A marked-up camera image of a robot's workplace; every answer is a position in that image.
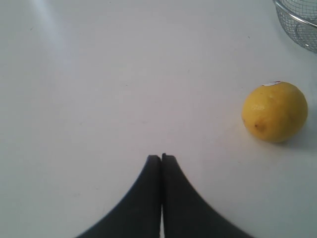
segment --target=yellow lemon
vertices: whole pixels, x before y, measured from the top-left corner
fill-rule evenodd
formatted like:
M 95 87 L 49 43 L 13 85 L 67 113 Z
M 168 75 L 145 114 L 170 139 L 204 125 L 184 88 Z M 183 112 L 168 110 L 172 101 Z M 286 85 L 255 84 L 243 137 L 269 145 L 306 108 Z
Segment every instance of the yellow lemon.
M 303 127 L 307 114 L 304 94 L 293 84 L 275 81 L 260 86 L 247 97 L 242 120 L 257 138 L 282 142 Z

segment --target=metal strainer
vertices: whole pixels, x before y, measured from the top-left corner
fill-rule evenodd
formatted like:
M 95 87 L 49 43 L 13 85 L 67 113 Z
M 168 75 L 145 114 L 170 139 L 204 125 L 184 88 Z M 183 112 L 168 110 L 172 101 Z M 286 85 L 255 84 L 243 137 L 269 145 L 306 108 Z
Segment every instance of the metal strainer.
M 273 0 L 278 19 L 298 45 L 317 53 L 317 0 Z

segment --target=wire mesh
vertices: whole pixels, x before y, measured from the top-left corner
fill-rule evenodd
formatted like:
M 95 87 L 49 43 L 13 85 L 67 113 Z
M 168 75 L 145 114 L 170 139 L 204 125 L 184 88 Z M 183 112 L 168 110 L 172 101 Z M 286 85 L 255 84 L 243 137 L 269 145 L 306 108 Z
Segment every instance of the wire mesh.
M 317 24 L 317 0 L 280 0 L 280 3 L 301 19 Z M 287 35 L 298 45 L 317 53 L 317 29 L 294 19 L 279 6 L 276 11 Z

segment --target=white table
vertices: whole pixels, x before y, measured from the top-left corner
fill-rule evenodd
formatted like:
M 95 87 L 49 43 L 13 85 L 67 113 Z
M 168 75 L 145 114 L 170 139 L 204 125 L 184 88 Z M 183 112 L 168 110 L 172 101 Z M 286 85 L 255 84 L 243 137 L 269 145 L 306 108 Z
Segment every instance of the white table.
M 163 152 L 246 232 L 317 237 L 317 57 L 270 0 L 3 0 L 0 22 L 0 237 L 80 234 Z M 310 109 L 282 145 L 240 119 L 273 80 Z

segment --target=white sticker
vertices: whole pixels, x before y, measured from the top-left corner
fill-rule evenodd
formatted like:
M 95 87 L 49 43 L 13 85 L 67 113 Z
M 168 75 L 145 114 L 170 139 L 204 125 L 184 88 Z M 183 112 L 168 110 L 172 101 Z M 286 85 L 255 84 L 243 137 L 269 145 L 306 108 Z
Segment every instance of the white sticker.
M 272 86 L 272 85 L 279 84 L 279 83 L 281 83 L 281 82 L 282 82 L 282 81 L 273 81 L 273 82 L 270 82 L 270 83 L 263 84 L 263 86 Z

